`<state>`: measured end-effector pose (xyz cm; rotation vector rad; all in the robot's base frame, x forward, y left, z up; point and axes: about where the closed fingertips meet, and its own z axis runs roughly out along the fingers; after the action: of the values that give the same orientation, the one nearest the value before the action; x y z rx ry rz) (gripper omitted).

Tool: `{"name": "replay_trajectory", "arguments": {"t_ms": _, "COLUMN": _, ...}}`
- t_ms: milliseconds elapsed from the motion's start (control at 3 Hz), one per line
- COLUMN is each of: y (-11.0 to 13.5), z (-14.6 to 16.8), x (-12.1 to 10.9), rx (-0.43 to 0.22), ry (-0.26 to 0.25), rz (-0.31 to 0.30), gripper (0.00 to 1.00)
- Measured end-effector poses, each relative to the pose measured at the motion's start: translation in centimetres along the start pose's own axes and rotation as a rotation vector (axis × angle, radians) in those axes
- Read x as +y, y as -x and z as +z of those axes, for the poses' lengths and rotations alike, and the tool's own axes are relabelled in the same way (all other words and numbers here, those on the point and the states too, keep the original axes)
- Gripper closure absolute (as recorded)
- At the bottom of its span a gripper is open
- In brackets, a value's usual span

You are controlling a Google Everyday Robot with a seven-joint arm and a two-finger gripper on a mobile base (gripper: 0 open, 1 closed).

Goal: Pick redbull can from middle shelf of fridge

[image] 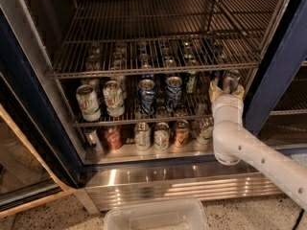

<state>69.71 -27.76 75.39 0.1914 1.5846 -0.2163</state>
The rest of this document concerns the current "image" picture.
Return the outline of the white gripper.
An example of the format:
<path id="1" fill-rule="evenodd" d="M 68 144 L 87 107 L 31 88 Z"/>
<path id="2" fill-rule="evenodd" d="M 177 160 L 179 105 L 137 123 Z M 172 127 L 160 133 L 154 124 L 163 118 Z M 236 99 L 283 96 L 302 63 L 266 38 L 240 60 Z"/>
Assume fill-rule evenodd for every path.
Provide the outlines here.
<path id="1" fill-rule="evenodd" d="M 212 114 L 214 125 L 220 122 L 232 122 L 238 125 L 243 124 L 245 88 L 242 84 L 232 95 L 222 95 L 224 91 L 218 86 L 217 80 L 212 80 L 209 85 L 209 99 L 212 103 Z"/>

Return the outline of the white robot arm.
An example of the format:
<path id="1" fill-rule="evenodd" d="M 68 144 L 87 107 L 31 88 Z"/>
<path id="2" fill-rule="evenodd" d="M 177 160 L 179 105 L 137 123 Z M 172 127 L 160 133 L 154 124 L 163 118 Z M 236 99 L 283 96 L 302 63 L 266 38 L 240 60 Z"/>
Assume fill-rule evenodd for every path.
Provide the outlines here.
<path id="1" fill-rule="evenodd" d="M 226 166 L 245 161 L 307 210 L 307 168 L 267 146 L 243 127 L 244 87 L 239 85 L 234 93 L 225 94 L 212 80 L 208 92 L 216 159 Z"/>

